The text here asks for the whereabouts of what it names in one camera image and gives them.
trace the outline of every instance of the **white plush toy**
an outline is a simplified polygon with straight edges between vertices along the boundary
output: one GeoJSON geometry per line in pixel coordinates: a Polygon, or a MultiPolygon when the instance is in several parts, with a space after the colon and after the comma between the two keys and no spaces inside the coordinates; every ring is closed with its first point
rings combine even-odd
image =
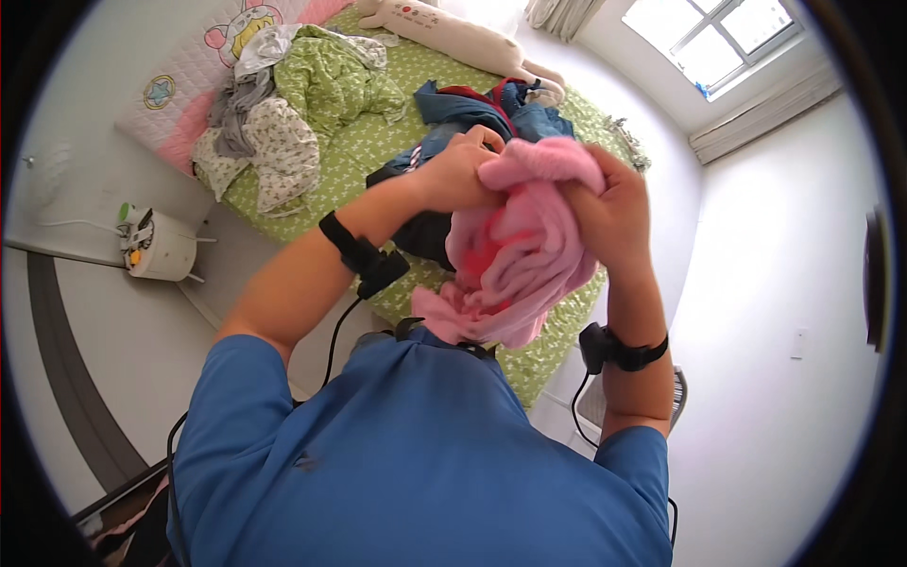
{"type": "Polygon", "coordinates": [[[563,101],[563,77],[526,59],[520,45],[506,35],[416,0],[356,0],[356,9],[365,16],[359,20],[363,29],[384,27],[489,73],[529,84],[541,79],[541,86],[558,103],[563,101]]]}

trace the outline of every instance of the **pink towel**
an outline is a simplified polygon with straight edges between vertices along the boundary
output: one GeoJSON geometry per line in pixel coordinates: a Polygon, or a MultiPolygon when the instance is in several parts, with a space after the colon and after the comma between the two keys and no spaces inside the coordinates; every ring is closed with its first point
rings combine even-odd
{"type": "Polygon", "coordinates": [[[447,256],[456,279],[441,294],[413,290],[413,315],[444,342],[528,345],[553,307],[589,282],[598,262],[585,250],[570,206],[555,181],[579,180],[597,195],[605,180],[572,138],[513,139],[479,167],[490,190],[506,191],[499,209],[455,212],[447,256]]]}

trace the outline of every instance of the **patterned bedsheet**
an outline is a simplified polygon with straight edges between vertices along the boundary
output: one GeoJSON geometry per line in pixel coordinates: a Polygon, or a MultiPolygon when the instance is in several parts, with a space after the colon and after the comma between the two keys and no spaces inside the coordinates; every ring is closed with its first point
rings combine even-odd
{"type": "MultiPolygon", "coordinates": [[[[375,35],[386,30],[360,30],[352,6],[330,18],[325,27],[338,27],[345,34],[375,35]]],[[[439,86],[466,84],[484,93],[501,77],[479,71],[420,44],[401,38],[400,45],[387,50],[387,72],[404,93],[412,93],[428,79],[439,86]]],[[[573,121],[575,132],[584,142],[597,142],[626,163],[648,163],[632,149],[624,134],[604,112],[567,88],[561,114],[573,121]]],[[[256,213],[258,179],[253,168],[244,170],[229,186],[224,202],[249,224],[269,238],[287,243],[328,212],[350,202],[366,190],[366,175],[377,170],[401,150],[422,139],[429,128],[409,101],[403,120],[388,126],[377,114],[362,114],[337,133],[327,148],[321,149],[321,182],[307,195],[309,205],[303,212],[286,218],[265,218],[256,213]]],[[[369,300],[375,313],[395,324],[410,315],[410,293],[415,286],[438,289],[450,275],[432,261],[406,255],[409,273],[369,300]]],[[[509,350],[499,347],[497,358],[504,374],[522,404],[531,407],[545,383],[576,341],[606,279],[604,270],[583,288],[566,297],[548,316],[541,335],[528,346],[509,350]]]]}

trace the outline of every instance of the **person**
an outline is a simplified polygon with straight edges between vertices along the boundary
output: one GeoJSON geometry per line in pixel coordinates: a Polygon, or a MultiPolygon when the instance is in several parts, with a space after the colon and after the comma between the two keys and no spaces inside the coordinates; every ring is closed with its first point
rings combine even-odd
{"type": "MultiPolygon", "coordinates": [[[[419,169],[336,211],[383,245],[422,210],[498,203],[476,168],[501,138],[476,126],[419,169]]],[[[608,269],[608,325],[631,347],[667,334],[649,253],[649,202],[601,148],[608,190],[561,187],[608,269]]],[[[607,364],[594,461],[532,427],[492,357],[424,327],[381,335],[294,408],[287,364],[353,273],[314,228],[287,245],[224,320],[174,461],[190,562],[201,565],[669,565],[667,353],[639,372],[607,364]]],[[[168,536],[179,549],[172,520],[168,536]]]]}

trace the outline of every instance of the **wall switch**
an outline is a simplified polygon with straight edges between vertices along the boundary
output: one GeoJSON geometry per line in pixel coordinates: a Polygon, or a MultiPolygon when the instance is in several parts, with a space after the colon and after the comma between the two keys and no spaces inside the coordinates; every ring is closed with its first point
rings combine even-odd
{"type": "Polygon", "coordinates": [[[800,327],[794,334],[794,346],[791,348],[791,358],[794,360],[803,360],[803,353],[806,349],[806,328],[800,327]]]}

